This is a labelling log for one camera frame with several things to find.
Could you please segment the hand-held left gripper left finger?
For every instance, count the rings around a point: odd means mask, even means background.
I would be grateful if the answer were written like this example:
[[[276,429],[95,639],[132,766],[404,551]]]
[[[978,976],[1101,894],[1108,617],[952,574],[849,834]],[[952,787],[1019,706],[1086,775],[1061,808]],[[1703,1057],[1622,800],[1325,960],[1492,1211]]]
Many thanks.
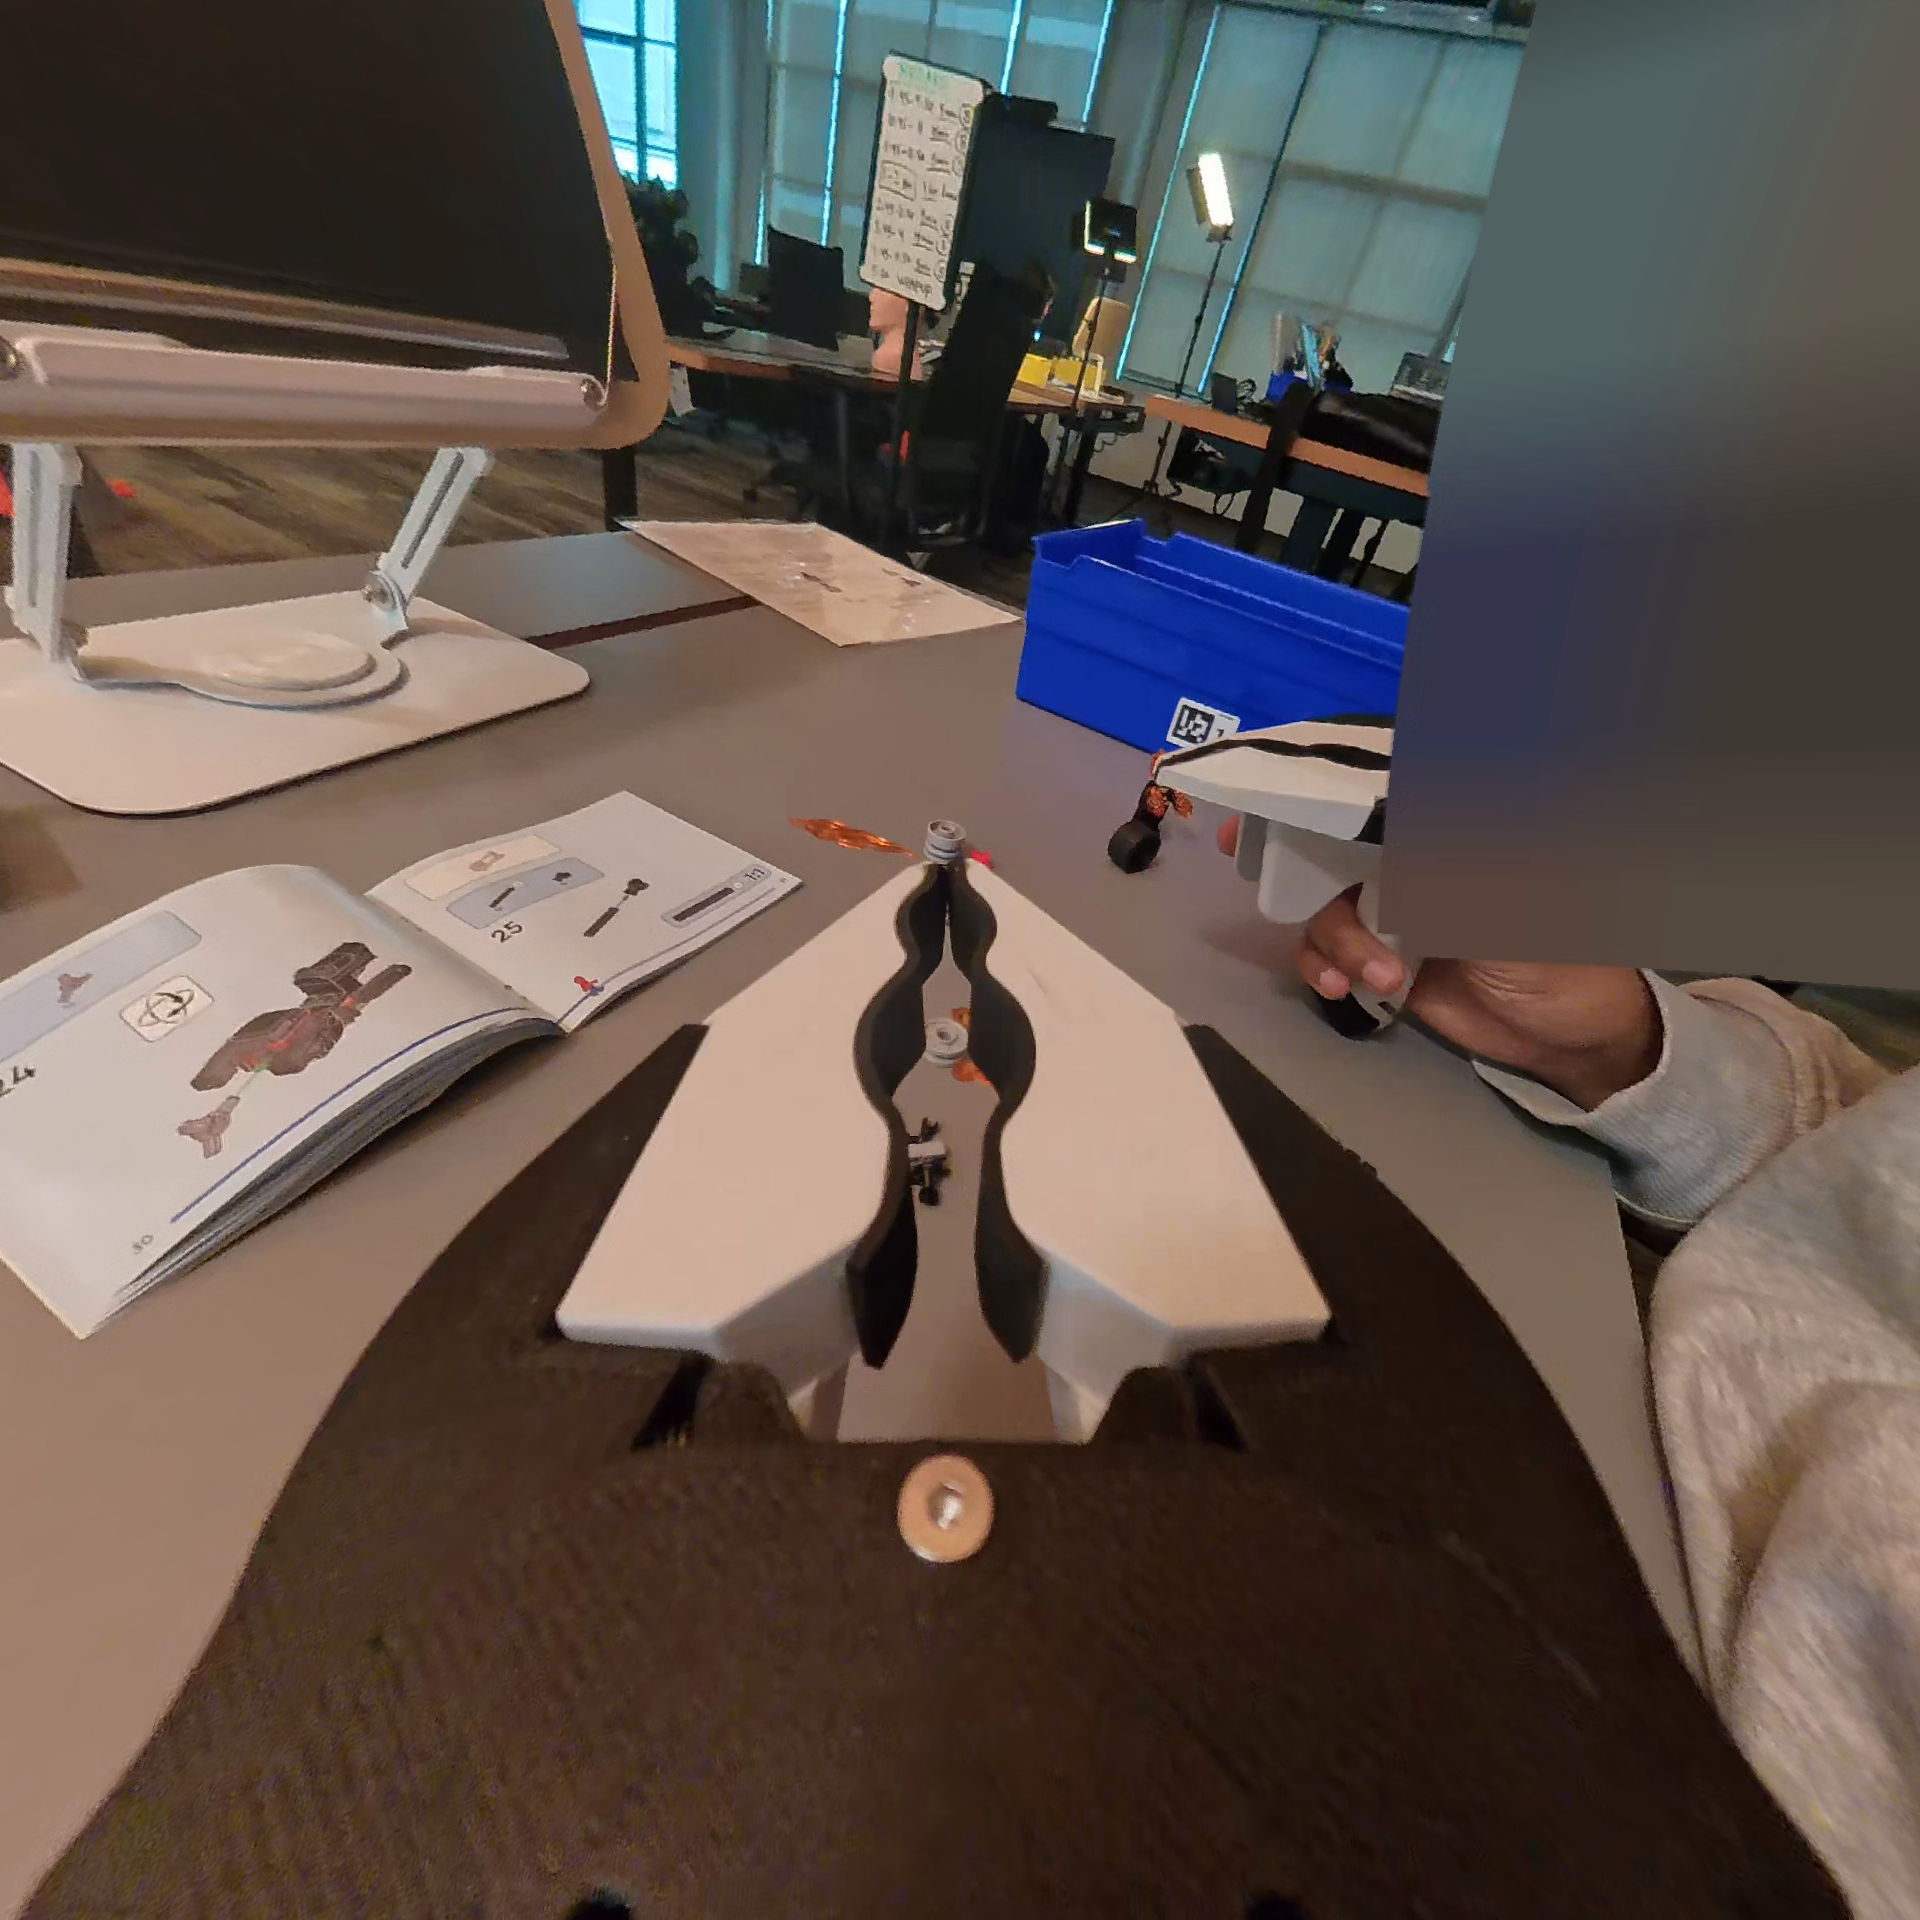
[[[917,863],[724,1003],[557,1309],[562,1336],[750,1363],[806,1401],[915,1296],[908,1125],[951,870]]]

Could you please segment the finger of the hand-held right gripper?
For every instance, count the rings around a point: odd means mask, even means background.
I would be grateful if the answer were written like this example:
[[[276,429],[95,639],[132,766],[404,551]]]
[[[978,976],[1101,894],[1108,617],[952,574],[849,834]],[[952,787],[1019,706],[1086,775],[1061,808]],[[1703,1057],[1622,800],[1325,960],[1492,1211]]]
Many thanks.
[[[1341,844],[1378,845],[1385,756],[1164,756],[1156,785]]]
[[[1199,757],[1230,751],[1313,757],[1351,772],[1388,772],[1395,728],[1374,716],[1308,719],[1251,733],[1230,733],[1199,748]]]

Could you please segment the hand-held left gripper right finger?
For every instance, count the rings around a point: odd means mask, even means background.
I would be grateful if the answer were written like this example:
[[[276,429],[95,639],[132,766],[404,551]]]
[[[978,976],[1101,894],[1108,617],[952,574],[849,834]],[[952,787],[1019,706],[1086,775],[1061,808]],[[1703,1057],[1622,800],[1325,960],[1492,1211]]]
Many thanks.
[[[951,870],[981,1149],[981,1312],[1042,1368],[1056,1438],[1089,1442],[1122,1381],[1190,1356],[1315,1342],[1331,1309],[1190,1031],[982,865]]]

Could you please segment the person's right forearm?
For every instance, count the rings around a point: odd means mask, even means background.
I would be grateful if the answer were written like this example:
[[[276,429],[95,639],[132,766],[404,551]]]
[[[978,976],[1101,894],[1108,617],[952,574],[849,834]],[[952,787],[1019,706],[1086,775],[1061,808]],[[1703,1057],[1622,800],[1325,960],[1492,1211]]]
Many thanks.
[[[1752,980],[1641,983],[1658,1045],[1624,1090],[1580,1106],[1517,1069],[1476,1072],[1529,1120],[1596,1146],[1622,1211],[1654,1229],[1699,1225],[1794,1141],[1893,1084],[1832,1021]]]

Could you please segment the lego instruction booklet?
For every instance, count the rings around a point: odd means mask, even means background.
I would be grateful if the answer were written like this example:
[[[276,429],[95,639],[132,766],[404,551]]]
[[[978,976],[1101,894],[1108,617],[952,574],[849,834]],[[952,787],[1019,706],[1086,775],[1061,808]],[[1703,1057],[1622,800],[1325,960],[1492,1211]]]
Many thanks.
[[[797,889],[619,792],[364,894],[272,863],[156,899],[4,980],[4,1266],[82,1340]]]

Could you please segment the person's right hand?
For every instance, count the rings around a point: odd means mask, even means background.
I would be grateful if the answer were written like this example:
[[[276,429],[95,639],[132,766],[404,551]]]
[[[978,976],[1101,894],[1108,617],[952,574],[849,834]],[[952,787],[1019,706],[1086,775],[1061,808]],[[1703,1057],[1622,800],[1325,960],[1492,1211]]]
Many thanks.
[[[1305,924],[1294,964],[1320,999],[1365,992],[1395,1003],[1437,1042],[1545,1087],[1578,1112],[1652,1078],[1664,1048],[1664,1021],[1641,971],[1455,959],[1413,970],[1365,928],[1355,891]]]

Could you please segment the blue plastic bin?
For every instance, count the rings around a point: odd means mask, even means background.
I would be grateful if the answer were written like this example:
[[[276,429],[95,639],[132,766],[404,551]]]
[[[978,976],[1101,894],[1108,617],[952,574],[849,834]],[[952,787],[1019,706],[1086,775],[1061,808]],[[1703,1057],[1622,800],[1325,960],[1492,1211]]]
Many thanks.
[[[1017,696],[1138,751],[1397,710],[1405,609],[1142,521],[1032,546]]]

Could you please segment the wooden office desk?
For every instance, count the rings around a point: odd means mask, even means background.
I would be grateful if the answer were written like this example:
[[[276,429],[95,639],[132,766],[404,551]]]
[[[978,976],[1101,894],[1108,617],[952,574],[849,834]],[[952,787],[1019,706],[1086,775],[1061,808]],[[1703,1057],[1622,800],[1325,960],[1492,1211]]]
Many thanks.
[[[1296,384],[1264,418],[1199,401],[1148,395],[1147,420],[1175,431],[1171,456],[1156,467],[1175,490],[1215,502],[1243,499],[1235,549],[1257,553],[1277,494],[1298,501],[1280,562],[1313,578],[1358,583],[1378,541],[1358,546],[1365,523],[1381,540],[1390,526],[1423,528],[1429,473],[1399,457],[1331,444],[1311,420],[1323,396]]]
[[[799,453],[778,467],[772,480],[796,496],[797,517],[828,526],[868,546],[889,546],[886,533],[891,439],[899,410],[912,386],[884,378],[858,358],[827,357],[779,343],[753,348],[747,341],[666,343],[666,358],[684,372],[695,396],[717,408],[769,414],[802,439]],[[1035,528],[1042,499],[1045,437],[1041,429],[1047,401],[1020,401],[1017,386],[1006,401],[1004,437],[995,501],[981,546],[1014,546]]]

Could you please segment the black bag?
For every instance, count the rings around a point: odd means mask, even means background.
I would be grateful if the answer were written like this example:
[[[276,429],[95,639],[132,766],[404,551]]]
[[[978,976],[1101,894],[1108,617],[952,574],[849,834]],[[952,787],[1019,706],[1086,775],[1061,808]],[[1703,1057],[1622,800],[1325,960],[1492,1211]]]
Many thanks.
[[[1439,418],[1441,410],[1422,399],[1325,387],[1306,410],[1301,443],[1429,471]]]

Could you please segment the black office chair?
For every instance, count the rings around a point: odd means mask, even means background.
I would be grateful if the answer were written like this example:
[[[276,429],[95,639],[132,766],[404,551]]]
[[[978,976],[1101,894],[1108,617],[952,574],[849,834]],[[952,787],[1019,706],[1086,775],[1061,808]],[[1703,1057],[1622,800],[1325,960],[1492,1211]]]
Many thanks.
[[[1006,401],[1051,300],[1051,277],[978,263],[946,345],[899,410],[886,533],[901,558],[975,541],[995,501]]]

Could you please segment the paper sheet on table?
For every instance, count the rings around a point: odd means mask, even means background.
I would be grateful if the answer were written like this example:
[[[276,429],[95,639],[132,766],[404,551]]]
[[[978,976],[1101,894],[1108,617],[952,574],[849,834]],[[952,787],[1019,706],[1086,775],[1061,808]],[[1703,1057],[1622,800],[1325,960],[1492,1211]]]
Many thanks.
[[[839,647],[943,639],[1020,614],[818,523],[621,521],[619,528]]]

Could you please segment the small video light on stand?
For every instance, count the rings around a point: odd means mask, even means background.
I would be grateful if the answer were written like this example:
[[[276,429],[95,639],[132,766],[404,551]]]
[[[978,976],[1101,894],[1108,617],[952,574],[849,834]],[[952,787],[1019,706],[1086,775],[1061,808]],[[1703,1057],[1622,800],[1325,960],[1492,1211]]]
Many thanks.
[[[1108,311],[1118,313],[1113,288],[1138,261],[1138,210],[1111,198],[1090,198],[1084,205],[1082,251],[1093,259],[1093,296],[1080,332],[1080,370],[1072,387],[1074,456],[1064,508],[1068,526],[1080,521],[1095,443],[1101,436],[1131,437],[1145,422],[1139,405],[1124,396],[1113,399],[1104,372],[1113,337]]]

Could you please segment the studio light on stand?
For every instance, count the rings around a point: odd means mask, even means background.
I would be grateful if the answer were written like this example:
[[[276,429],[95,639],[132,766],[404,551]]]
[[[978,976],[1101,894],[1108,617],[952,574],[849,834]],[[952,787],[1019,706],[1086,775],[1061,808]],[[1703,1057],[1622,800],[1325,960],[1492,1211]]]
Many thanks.
[[[1208,305],[1213,303],[1213,288],[1216,284],[1226,249],[1235,235],[1235,207],[1226,179],[1226,161],[1218,152],[1204,152],[1190,162],[1187,190],[1204,242],[1210,249],[1210,263],[1190,320],[1187,348],[1173,378],[1173,399],[1187,396],[1187,376],[1195,372],[1201,329],[1208,319]]]

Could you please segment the black partition screen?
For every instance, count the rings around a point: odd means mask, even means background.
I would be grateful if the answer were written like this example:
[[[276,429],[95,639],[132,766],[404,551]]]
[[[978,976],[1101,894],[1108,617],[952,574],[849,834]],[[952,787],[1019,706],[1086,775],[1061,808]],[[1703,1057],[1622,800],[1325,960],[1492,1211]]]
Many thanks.
[[[1064,329],[1093,266],[1084,207],[1108,194],[1116,141],[1042,121],[1038,101],[995,92],[975,121],[952,261],[1003,276],[1042,271],[1054,297],[1042,324]]]

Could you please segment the white metal book stand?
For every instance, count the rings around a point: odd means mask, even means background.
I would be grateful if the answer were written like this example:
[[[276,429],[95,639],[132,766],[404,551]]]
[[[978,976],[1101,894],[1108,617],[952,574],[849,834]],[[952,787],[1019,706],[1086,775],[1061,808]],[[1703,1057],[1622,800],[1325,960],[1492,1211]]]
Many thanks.
[[[80,809],[208,809],[585,690],[578,667],[418,598],[498,444],[576,444],[583,372],[422,370],[4,322],[10,574],[4,766]],[[86,626],[64,609],[79,437],[418,443],[393,541],[351,591]]]

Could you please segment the handwritten whiteboard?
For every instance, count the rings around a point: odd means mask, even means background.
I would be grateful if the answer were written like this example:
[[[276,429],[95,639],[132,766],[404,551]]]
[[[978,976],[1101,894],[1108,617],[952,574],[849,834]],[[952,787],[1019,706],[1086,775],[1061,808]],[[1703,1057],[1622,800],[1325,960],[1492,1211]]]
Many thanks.
[[[889,53],[880,63],[858,283],[925,313],[946,311],[968,205],[974,141],[995,89]]]

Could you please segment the person's grey sweatshirt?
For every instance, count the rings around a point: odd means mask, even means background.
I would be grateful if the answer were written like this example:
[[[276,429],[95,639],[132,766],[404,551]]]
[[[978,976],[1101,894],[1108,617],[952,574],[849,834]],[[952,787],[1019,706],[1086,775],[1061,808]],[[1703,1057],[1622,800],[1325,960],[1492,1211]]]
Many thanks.
[[[1918,1913],[1918,1089],[1669,1253],[1654,1407],[1716,1712],[1853,1915]]]

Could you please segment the potted plant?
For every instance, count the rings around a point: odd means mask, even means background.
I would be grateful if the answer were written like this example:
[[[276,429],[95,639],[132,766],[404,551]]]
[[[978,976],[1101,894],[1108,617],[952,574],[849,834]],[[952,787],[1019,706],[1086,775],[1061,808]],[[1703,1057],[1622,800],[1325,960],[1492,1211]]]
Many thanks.
[[[657,179],[632,179],[626,192],[665,334],[703,337],[711,288],[695,274],[700,245],[688,225],[688,194]]]

